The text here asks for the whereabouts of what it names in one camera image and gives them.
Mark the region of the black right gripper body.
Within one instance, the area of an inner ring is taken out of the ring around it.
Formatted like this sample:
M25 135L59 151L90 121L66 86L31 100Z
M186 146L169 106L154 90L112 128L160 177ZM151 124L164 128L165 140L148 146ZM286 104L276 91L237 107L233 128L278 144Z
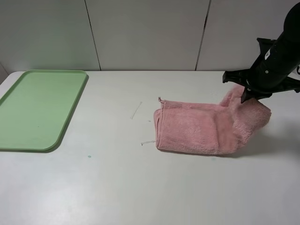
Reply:
M248 69L225 71L223 83L233 82L252 90L253 98L269 98L273 93L300 91L300 81L289 74L300 65L300 44L284 37L257 39L260 54Z

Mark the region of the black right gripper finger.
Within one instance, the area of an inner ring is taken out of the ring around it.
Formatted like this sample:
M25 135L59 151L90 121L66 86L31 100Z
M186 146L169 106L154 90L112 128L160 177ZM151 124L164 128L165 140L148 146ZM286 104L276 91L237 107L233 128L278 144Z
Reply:
M245 88L241 95L240 102L243 104L244 102L246 102L252 98L253 98L252 90L249 88Z

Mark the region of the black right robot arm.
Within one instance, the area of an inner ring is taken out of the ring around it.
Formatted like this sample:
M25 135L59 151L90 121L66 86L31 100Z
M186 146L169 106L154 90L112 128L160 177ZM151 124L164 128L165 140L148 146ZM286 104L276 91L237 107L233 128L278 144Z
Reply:
M300 91L299 80L289 74L300 68L300 5L288 12L278 39L257 39L260 55L249 69L225 71L223 82L244 87L241 102L269 98L274 93Z

